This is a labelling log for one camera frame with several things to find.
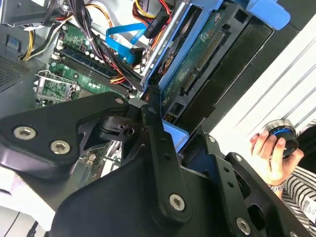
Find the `white wall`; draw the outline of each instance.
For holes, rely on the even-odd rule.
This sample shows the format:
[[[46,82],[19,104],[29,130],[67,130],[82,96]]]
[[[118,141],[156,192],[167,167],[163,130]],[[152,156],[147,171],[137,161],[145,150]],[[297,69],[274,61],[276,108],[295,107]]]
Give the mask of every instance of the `white wall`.
[[[17,214],[17,211],[0,206],[0,237],[4,236]],[[6,237],[26,237],[34,221],[31,216],[20,213]],[[41,226],[38,226],[35,237],[43,237],[44,234],[45,230]]]

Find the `green circuit board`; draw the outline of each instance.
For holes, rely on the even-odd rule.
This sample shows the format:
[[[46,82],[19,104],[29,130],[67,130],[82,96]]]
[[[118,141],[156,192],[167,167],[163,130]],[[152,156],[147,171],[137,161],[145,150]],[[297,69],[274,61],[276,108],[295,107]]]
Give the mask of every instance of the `green circuit board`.
[[[62,63],[55,62],[53,65],[54,66],[51,64],[49,67],[49,70],[52,73],[59,74],[63,78],[75,81],[81,87],[81,89],[84,89],[91,94],[100,94],[108,91],[115,92],[111,88],[100,84],[83,74],[78,73],[74,69],[71,69]]]
[[[42,95],[63,100],[66,94],[67,84],[63,82],[55,82],[46,80],[43,87]]]
[[[64,38],[62,39],[62,41],[64,44],[78,49],[81,52],[85,52],[90,49],[91,46],[89,41],[78,27],[70,23],[66,23],[64,27],[66,27],[66,29],[63,30]]]
[[[204,67],[220,39],[224,36],[222,33],[215,35],[223,17],[224,11],[218,10],[209,18],[177,72],[170,80],[162,93],[162,107],[165,111],[179,94],[180,89],[186,92],[190,88],[197,78],[197,74]]]

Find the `orange wire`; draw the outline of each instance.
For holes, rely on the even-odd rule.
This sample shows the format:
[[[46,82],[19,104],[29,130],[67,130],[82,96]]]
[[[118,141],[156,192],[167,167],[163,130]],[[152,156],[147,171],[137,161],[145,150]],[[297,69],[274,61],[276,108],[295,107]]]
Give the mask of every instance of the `orange wire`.
[[[122,80],[122,79],[124,79],[124,77],[117,78],[117,79],[112,79],[112,80],[111,80],[111,83],[116,82],[116,81],[119,81],[119,80]]]
[[[159,41],[159,39],[160,39],[160,37],[161,37],[161,34],[162,34],[163,30],[164,30],[164,28],[162,29],[162,31],[160,31],[159,35],[155,38],[154,44],[153,44],[153,46],[152,46],[152,49],[157,45],[157,43],[158,43],[158,41]]]
[[[110,26],[110,27],[113,27],[113,24],[112,24],[112,21],[111,21],[109,15],[105,12],[105,10],[103,10],[102,7],[100,7],[100,6],[97,5],[97,4],[89,4],[88,6],[92,6],[92,7],[95,7],[95,8],[97,8],[97,9],[99,9],[99,10],[103,13],[103,15],[105,16],[105,18],[109,21],[109,26]]]

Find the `hex bolt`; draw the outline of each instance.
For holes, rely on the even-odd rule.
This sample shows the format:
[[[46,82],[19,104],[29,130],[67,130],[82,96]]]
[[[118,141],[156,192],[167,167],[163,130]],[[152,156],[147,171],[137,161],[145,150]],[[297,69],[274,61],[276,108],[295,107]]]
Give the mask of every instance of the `hex bolt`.
[[[21,126],[14,129],[13,134],[18,139],[31,140],[35,138],[36,131],[31,127]]]
[[[250,235],[250,233],[251,233],[250,226],[248,225],[248,223],[247,223],[244,219],[238,217],[238,218],[236,219],[236,224],[237,224],[238,228],[239,228],[245,235],[247,235],[247,236]]]
[[[124,104],[124,101],[120,98],[116,98],[115,101],[118,102],[119,104]]]
[[[212,136],[209,136],[208,139],[209,139],[212,143],[215,143],[215,142],[216,142],[215,139],[214,139],[214,137],[212,137]]]
[[[57,155],[64,155],[70,151],[68,142],[57,140],[50,144],[50,149]]]
[[[182,197],[177,194],[171,194],[169,197],[169,202],[170,205],[177,211],[183,211],[186,206]]]
[[[239,155],[235,155],[235,157],[239,162],[242,162],[242,158]]]

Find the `red wire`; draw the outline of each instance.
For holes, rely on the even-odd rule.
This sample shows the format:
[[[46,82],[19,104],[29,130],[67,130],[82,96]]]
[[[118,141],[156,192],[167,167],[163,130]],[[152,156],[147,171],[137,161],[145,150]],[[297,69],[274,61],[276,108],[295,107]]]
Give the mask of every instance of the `red wire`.
[[[164,8],[166,9],[167,11],[167,14],[170,16],[170,9],[169,7],[167,6],[167,4],[164,2],[164,0],[158,0],[163,6]]]

